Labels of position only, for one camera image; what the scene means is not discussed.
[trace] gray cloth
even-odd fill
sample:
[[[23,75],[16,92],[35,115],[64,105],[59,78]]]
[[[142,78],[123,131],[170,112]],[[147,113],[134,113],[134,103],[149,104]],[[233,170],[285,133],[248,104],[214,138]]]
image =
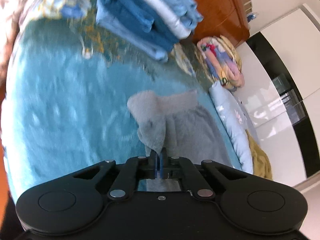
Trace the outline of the gray cloth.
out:
[[[137,121],[138,136],[146,146],[160,153],[165,147],[168,156],[182,156],[193,163],[211,159],[230,166],[225,145],[210,113],[198,105],[196,91],[158,97],[145,91],[128,100],[128,108]]]

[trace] blue bedsheet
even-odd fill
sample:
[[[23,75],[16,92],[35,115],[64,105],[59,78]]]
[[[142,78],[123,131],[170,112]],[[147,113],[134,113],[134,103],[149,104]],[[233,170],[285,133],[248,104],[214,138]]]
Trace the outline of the blue bedsheet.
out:
[[[143,90],[167,96],[197,89],[198,101],[216,121],[231,163],[240,169],[211,99],[197,80],[172,58],[165,64],[143,59],[123,40],[108,45],[112,34],[108,35],[100,38],[104,50],[85,59],[79,36],[67,20],[28,24],[9,69],[1,115],[15,202],[30,187],[102,160],[124,163],[143,155],[137,124],[126,106],[130,96]],[[117,50],[105,49],[108,46]]]

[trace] orange leather headboard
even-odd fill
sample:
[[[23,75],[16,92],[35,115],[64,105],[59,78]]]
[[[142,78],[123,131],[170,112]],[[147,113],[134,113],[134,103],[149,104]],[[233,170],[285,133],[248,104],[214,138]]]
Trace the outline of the orange leather headboard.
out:
[[[249,38],[249,25],[241,0],[196,0],[204,16],[195,30],[193,42],[206,36],[226,36],[234,46]]]

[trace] headboard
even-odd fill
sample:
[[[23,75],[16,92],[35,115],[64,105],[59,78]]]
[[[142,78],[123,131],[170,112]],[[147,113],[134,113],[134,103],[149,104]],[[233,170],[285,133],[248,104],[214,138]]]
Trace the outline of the headboard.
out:
[[[241,0],[196,0],[204,16],[195,30],[193,42],[206,36],[226,36],[234,46],[249,38],[249,25]]]

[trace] light blue pillow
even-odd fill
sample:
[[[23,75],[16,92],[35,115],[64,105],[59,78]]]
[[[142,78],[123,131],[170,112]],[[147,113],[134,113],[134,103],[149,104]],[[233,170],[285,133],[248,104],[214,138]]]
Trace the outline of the light blue pillow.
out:
[[[253,163],[245,132],[247,120],[233,95],[215,82],[209,89],[210,97],[218,115],[230,137],[233,148],[239,158],[241,169],[253,174]]]

